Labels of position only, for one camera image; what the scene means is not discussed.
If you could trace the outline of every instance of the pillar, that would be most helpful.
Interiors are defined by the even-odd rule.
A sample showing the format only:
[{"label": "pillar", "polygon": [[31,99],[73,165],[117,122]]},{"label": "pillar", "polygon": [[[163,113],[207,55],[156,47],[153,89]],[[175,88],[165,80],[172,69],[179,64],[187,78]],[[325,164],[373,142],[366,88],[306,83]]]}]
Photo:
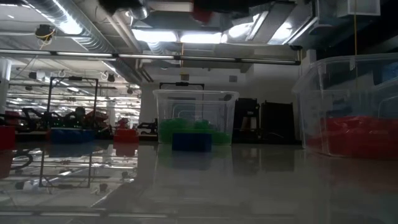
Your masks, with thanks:
[{"label": "pillar", "polygon": [[116,103],[114,101],[107,102],[107,104],[106,104],[106,107],[108,110],[107,114],[109,116],[108,122],[109,122],[109,125],[111,125],[113,128],[116,127],[116,125],[115,125],[116,112],[114,109],[115,106],[116,106]]},{"label": "pillar", "polygon": [[12,61],[9,59],[0,59],[0,113],[6,112],[6,100],[8,84],[11,76]]}]

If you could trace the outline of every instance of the transparent plastic bin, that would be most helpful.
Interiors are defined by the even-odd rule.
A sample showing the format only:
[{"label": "transparent plastic bin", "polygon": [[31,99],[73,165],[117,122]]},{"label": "transparent plastic bin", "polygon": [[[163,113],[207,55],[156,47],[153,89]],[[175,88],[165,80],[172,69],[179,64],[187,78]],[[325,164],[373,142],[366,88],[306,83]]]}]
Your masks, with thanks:
[{"label": "transparent plastic bin", "polygon": [[230,145],[235,101],[232,91],[154,90],[159,142],[171,144],[174,133],[208,133],[216,145]]},{"label": "transparent plastic bin", "polygon": [[331,156],[398,158],[398,54],[327,58],[293,88],[303,147]]}]

